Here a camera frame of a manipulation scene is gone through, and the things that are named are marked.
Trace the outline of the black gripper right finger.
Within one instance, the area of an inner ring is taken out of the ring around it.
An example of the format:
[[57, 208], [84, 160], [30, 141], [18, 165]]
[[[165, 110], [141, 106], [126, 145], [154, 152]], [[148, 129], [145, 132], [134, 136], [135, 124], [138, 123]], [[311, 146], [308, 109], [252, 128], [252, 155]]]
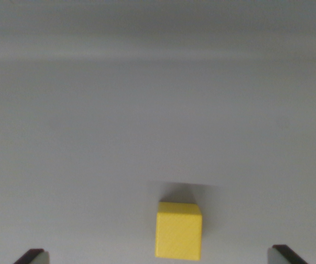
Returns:
[[267, 251], [268, 264], [308, 264], [287, 245], [273, 245]]

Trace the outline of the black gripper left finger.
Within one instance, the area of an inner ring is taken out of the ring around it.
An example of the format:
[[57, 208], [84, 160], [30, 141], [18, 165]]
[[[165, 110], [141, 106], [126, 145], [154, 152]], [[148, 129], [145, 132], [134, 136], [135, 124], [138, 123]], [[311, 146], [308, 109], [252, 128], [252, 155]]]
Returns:
[[44, 249], [30, 249], [14, 264], [49, 264], [49, 252]]

